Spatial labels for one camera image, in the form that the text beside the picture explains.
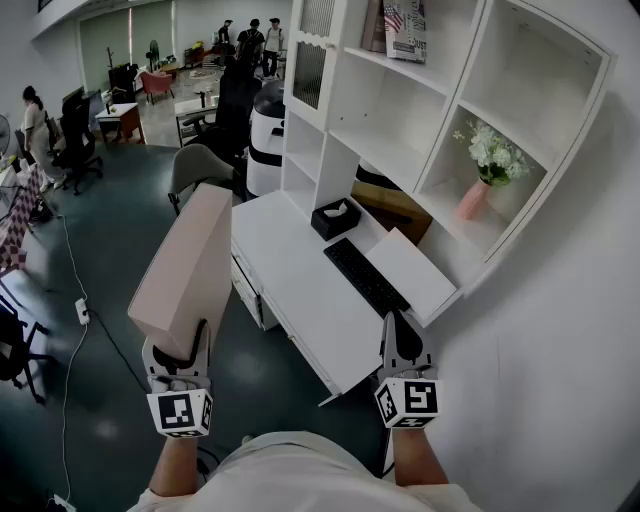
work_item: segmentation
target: black keyboard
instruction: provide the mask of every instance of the black keyboard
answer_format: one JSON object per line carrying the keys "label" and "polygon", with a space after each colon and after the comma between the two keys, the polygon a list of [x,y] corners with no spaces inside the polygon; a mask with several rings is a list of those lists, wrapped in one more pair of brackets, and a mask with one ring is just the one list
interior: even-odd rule
{"label": "black keyboard", "polygon": [[382,318],[393,309],[409,309],[409,303],[347,238],[324,253]]}

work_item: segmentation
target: white desk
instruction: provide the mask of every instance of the white desk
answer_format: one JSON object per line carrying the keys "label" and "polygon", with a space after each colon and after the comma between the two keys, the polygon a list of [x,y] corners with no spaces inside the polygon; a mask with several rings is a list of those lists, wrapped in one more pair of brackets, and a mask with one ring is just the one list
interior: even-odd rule
{"label": "white desk", "polygon": [[218,100],[220,96],[208,95],[205,97],[204,108],[202,107],[202,101],[200,98],[189,101],[181,101],[174,105],[174,112],[176,116],[176,126],[178,127],[178,137],[180,139],[180,147],[184,146],[184,140],[182,138],[182,127],[180,126],[180,119],[192,116],[194,114],[201,114],[207,112],[215,112],[218,110]]}
{"label": "white desk", "polygon": [[[363,215],[343,236],[366,253],[385,233]],[[322,252],[340,237],[322,240],[276,191],[233,208],[232,239],[251,284],[333,397],[380,367],[382,318]]]}

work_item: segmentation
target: pink vase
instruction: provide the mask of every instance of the pink vase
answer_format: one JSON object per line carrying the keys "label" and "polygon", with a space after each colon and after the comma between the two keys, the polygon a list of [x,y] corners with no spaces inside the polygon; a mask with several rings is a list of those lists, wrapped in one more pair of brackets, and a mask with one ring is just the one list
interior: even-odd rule
{"label": "pink vase", "polygon": [[464,220],[473,219],[478,210],[484,205],[490,188],[491,185],[487,185],[481,180],[476,181],[475,185],[469,189],[462,201],[460,201],[456,215]]}

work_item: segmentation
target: book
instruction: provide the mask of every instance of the book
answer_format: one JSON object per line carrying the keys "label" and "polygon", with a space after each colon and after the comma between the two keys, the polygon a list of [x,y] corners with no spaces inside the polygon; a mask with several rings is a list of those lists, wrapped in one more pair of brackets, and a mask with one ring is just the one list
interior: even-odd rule
{"label": "book", "polygon": [[362,32],[360,47],[377,53],[387,53],[387,36],[384,23],[384,6],[382,0],[369,0],[367,18]]}
{"label": "book", "polygon": [[427,23],[424,0],[384,0],[387,56],[427,61]]}

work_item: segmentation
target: curtain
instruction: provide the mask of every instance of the curtain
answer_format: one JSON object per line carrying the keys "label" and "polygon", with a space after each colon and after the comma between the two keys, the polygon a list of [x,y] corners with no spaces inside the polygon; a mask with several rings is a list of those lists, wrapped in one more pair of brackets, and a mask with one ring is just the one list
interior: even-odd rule
{"label": "curtain", "polygon": [[171,1],[154,2],[133,8],[133,62],[149,65],[146,55],[151,41],[158,43],[160,59],[173,55]]}
{"label": "curtain", "polygon": [[107,47],[113,53],[114,67],[129,63],[129,9],[81,21],[80,42],[88,90],[108,90]]}

